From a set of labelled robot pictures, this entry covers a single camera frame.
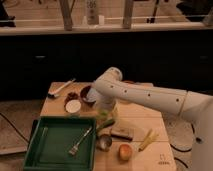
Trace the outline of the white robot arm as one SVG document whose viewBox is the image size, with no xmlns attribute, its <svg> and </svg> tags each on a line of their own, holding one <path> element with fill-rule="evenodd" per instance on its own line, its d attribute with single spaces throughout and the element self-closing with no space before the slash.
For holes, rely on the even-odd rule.
<svg viewBox="0 0 213 171">
<path fill-rule="evenodd" d="M 213 96 L 187 90 L 122 82 L 122 72 L 110 67 L 92 87 L 100 94 L 99 106 L 112 110 L 115 100 L 136 103 L 180 116 L 194 125 L 192 164 L 189 171 L 213 171 Z"/>
</svg>

